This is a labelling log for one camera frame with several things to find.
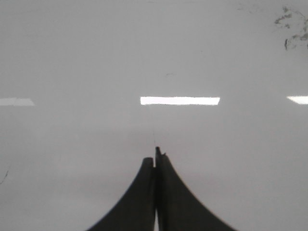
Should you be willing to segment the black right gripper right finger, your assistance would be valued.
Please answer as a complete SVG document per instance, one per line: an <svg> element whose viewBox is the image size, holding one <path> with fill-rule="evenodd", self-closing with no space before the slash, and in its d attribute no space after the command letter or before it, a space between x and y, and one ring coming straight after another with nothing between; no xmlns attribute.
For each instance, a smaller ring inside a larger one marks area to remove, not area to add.
<svg viewBox="0 0 308 231"><path fill-rule="evenodd" d="M160 231L233 231L188 189L167 154L155 148L156 209Z"/></svg>

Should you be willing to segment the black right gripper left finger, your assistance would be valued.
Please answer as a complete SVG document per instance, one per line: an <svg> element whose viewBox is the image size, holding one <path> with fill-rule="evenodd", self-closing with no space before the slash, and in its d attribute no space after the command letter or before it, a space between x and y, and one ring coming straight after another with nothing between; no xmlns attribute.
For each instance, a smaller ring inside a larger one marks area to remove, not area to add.
<svg viewBox="0 0 308 231"><path fill-rule="evenodd" d="M146 157L120 200L90 231L152 231L155 222L154 160Z"/></svg>

